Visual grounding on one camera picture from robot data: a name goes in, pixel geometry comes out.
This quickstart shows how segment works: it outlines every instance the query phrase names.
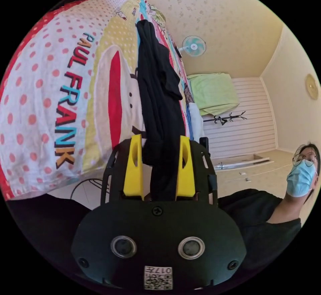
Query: blue surgical mask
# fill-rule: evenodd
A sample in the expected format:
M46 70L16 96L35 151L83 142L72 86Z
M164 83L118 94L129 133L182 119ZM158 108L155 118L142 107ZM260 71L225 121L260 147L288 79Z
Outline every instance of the blue surgical mask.
M298 166L293 166L287 177L287 193L292 197L305 196L311 190L310 187L315 173L315 166L308 167L304 160Z

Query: polka dot fabric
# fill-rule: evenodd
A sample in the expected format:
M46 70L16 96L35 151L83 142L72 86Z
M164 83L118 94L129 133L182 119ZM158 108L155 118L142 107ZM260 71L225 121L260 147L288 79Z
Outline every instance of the polka dot fabric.
M134 128L144 131L135 21L150 18L146 9L140 13L140 3L67 4L47 13L23 39L0 85L5 200L36 197L94 176L118 140L130 138ZM110 38L117 26L119 43ZM105 73L106 67L113 73ZM106 88L105 78L109 87L100 98L97 87ZM101 123L108 125L106 136L98 135Z

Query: label sticker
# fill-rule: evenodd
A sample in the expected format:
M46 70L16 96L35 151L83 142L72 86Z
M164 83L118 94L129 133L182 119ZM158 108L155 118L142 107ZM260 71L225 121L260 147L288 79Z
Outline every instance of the label sticker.
M173 289L172 267L145 266L144 289L148 289L148 290Z

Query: green towel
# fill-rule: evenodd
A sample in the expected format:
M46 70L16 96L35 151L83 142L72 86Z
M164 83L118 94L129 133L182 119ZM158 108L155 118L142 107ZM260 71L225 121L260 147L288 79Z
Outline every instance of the green towel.
M188 79L201 115L220 115L239 106L240 101L229 74L192 74Z

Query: black hair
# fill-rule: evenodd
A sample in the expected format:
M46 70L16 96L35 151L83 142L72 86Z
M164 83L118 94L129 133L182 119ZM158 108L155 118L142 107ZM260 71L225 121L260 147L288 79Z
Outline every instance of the black hair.
M317 158L317 162L318 162L318 168L317 168L317 174L318 176L320 176L320 167L321 167L321 160L320 160L320 152L319 152L319 149L317 148L317 146L313 143L308 143L308 144L304 144L302 146L300 146L296 153L295 154L300 154L302 153L302 151L306 148L312 148L315 152L315 156ZM307 202L307 200L310 198L310 196L313 194L313 190L310 191L309 195L308 195L308 198L306 199L305 202Z

